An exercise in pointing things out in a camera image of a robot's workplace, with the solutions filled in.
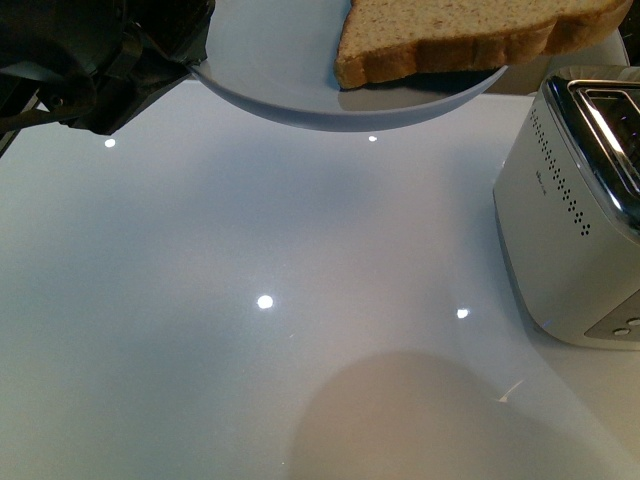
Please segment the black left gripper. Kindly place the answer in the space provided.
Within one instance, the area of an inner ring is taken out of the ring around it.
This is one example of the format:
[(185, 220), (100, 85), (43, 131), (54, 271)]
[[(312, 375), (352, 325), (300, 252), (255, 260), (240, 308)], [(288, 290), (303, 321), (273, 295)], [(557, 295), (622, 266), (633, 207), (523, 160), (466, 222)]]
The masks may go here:
[(212, 1), (4, 1), (1, 131), (111, 135), (206, 59)]

